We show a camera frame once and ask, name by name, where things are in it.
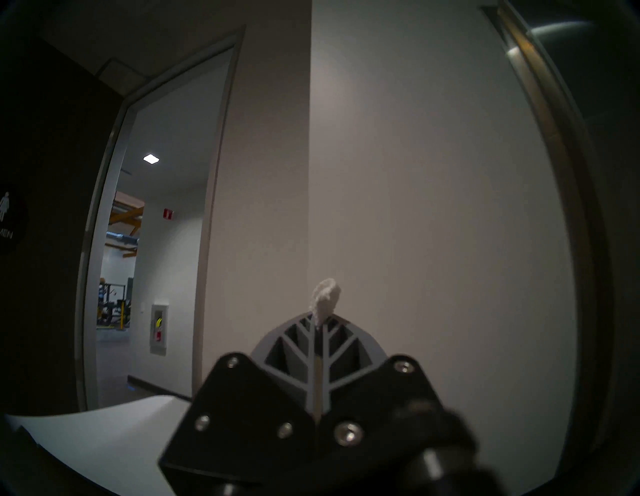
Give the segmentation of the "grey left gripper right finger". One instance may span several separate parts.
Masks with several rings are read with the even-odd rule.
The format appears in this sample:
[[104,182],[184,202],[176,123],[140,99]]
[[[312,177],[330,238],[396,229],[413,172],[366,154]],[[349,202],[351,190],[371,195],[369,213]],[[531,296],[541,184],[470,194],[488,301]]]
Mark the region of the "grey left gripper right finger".
[[387,354],[371,334],[342,317],[331,316],[317,328],[317,352],[323,360],[319,456],[354,447],[403,415],[442,409],[414,357]]

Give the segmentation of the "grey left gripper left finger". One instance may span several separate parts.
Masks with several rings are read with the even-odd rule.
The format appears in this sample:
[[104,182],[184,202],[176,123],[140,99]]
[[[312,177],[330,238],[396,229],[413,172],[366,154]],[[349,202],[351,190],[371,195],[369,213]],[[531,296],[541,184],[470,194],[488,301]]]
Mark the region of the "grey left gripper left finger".
[[299,315],[215,363],[159,458],[169,483],[265,483],[314,460],[314,332]]

